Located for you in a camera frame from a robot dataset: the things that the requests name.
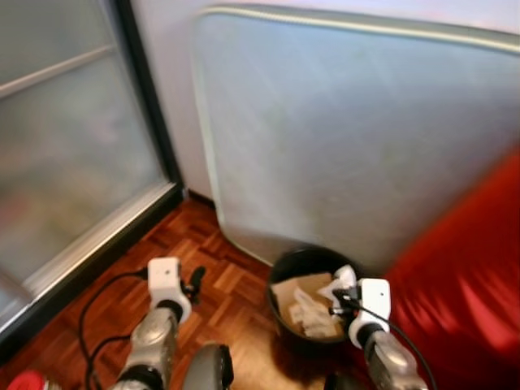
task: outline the wooden floor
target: wooden floor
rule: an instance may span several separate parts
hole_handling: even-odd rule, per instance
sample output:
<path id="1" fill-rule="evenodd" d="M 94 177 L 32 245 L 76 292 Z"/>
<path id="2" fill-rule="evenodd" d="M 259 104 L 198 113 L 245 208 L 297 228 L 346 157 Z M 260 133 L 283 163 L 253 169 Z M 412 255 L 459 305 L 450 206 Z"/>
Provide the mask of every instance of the wooden floor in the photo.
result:
<path id="1" fill-rule="evenodd" d="M 180 258 L 184 277 L 198 266 L 207 268 L 201 304 L 180 328 L 172 389 L 181 388 L 192 355 L 211 340 L 230 346 L 236 390 L 323 388 L 324 375 L 335 369 L 338 359 L 303 358 L 280 343 L 265 294 L 269 267 L 231 245 L 220 232 L 214 211 L 196 201 L 186 201 L 171 212 L 0 368 L 0 388 L 28 368 L 53 378 L 65 390 L 85 388 L 85 361 L 77 339 L 83 305 L 113 275 L 134 271 L 157 256 Z M 123 279 L 106 290 L 86 321 L 90 350 L 108 336 L 130 333 L 149 303 L 142 281 Z M 114 383 L 128 352 L 128 342 L 104 348 L 96 361 L 104 388 Z"/>

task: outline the red cushion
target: red cushion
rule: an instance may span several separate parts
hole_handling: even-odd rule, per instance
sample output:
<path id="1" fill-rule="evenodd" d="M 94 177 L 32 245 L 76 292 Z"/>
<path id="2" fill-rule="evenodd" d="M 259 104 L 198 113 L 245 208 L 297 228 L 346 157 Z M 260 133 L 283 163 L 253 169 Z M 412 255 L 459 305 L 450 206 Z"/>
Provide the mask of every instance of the red cushion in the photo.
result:
<path id="1" fill-rule="evenodd" d="M 518 388 L 519 263 L 516 149 L 385 276 L 391 319 L 423 352 L 440 389 Z"/>

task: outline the white mattress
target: white mattress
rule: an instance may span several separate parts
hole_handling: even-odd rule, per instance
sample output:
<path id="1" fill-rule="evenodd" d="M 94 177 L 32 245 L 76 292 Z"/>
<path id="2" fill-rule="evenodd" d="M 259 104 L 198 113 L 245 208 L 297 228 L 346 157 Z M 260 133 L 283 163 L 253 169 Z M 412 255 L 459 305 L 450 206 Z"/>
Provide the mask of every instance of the white mattress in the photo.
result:
<path id="1" fill-rule="evenodd" d="M 518 37 L 374 16 L 218 7 L 193 65 L 227 238 L 299 242 L 374 274 L 518 143 Z"/>
<path id="2" fill-rule="evenodd" d="M 215 0 L 195 0 L 215 5 Z M 520 5 L 517 0 L 219 0 L 220 4 L 262 4 L 319 11 L 356 12 L 365 15 L 406 18 L 464 27 L 520 33 Z"/>

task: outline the black trash bin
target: black trash bin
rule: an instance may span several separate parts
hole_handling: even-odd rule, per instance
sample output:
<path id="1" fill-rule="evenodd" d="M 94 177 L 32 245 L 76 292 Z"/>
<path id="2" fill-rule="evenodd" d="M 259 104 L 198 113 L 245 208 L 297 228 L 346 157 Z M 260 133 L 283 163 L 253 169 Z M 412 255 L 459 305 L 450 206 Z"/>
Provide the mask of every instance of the black trash bin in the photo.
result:
<path id="1" fill-rule="evenodd" d="M 293 331 L 282 319 L 275 294 L 271 286 L 296 276 L 304 276 L 329 272 L 334 274 L 342 266 L 350 265 L 357 270 L 352 262 L 340 253 L 319 246 L 305 246 L 284 254 L 272 267 L 267 282 L 267 299 L 275 315 L 281 340 L 298 353 L 315 353 L 320 349 L 335 347 L 346 341 L 349 336 L 327 338 L 323 340 L 312 339 Z"/>

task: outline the wire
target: wire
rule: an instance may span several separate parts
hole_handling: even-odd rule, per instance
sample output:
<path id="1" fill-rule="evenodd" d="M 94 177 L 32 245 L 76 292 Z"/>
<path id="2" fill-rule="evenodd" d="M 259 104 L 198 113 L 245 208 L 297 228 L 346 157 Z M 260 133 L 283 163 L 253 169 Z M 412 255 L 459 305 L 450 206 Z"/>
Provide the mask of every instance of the wire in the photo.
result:
<path id="1" fill-rule="evenodd" d="M 349 301 L 349 304 L 355 307 L 358 310 L 366 311 L 368 314 L 373 315 L 377 319 L 383 321 L 384 323 L 387 323 L 388 326 L 395 331 L 405 342 L 408 344 L 408 346 L 415 352 L 417 355 L 419 361 L 421 362 L 422 366 L 424 367 L 424 370 L 426 371 L 428 378 L 430 380 L 431 384 L 431 390 L 438 390 L 436 380 L 433 376 L 433 373 L 431 372 L 430 367 L 428 366 L 428 363 L 426 362 L 426 359 L 424 356 L 419 352 L 419 349 L 417 346 L 410 340 L 410 338 L 404 333 L 402 329 L 400 329 L 397 325 L 392 323 L 390 320 L 386 319 L 385 317 L 381 317 L 380 315 L 374 313 L 372 310 L 368 310 L 367 308 L 361 306 L 358 302 L 355 301 Z"/>
<path id="2" fill-rule="evenodd" d="M 96 301 L 96 299 L 98 299 L 98 297 L 102 294 L 103 291 L 105 291 L 108 287 L 110 287 L 114 282 L 116 282 L 117 280 L 121 280 L 122 278 L 127 278 L 127 277 L 137 277 L 137 278 L 140 278 L 140 279 L 143 279 L 143 280 L 146 280 L 147 277 L 148 277 L 148 273 L 147 273 L 147 268 L 142 268 L 140 269 L 139 271 L 135 271 L 135 272 L 124 272 L 123 274 L 119 274 L 119 275 L 116 275 L 114 276 L 112 279 L 109 279 L 107 280 L 99 289 L 98 291 L 92 295 L 90 297 L 90 299 L 87 301 L 87 303 L 85 304 L 85 306 L 83 306 L 83 309 L 81 310 L 81 313 L 80 313 L 80 318 L 79 318 L 79 325 L 78 325 L 78 339 L 80 341 L 80 349 L 81 349 L 81 352 L 83 353 L 83 356 L 84 356 L 84 359 L 85 361 L 87 362 L 87 369 L 85 371 L 85 377 L 84 377 L 84 384 L 85 384 L 85 387 L 87 388 L 87 390 L 91 390 L 91 387 L 90 387 L 90 377 L 92 376 L 92 373 L 93 373 L 93 359 L 90 357 L 89 355 L 89 350 L 87 348 L 87 344 L 85 342 L 85 335 L 84 335 L 84 329 L 85 329 L 85 317 L 87 315 L 87 312 L 89 311 L 89 308 L 90 306 L 94 303 L 94 301 Z M 106 342 L 105 344 L 103 344 L 105 341 L 107 340 L 111 340 L 113 339 L 113 337 L 111 337 L 110 339 L 105 339 L 104 341 L 102 341 L 100 343 L 100 345 L 94 350 L 94 352 L 96 354 L 99 353 L 99 351 L 101 351 L 102 347 L 104 347 L 106 344 L 108 344 L 108 342 Z M 96 382 L 96 388 L 99 390 L 101 389 L 101 385 L 97 379 L 96 376 L 94 376 L 94 380 Z"/>
<path id="3" fill-rule="evenodd" d="M 132 335 L 108 337 L 97 345 L 97 347 L 94 349 L 94 352 L 92 352 L 92 355 L 90 355 L 89 360 L 87 361 L 87 370 L 85 372 L 85 382 L 86 383 L 89 383 L 90 378 L 93 376 L 94 382 L 96 384 L 96 388 L 98 388 L 98 389 L 101 388 L 101 384 L 99 383 L 98 376 L 96 375 L 95 370 L 94 370 L 94 362 L 96 360 L 96 357 L 102 351 L 102 349 L 105 347 L 105 345 L 108 345 L 109 343 L 113 343 L 116 341 L 130 340 L 131 336 Z"/>

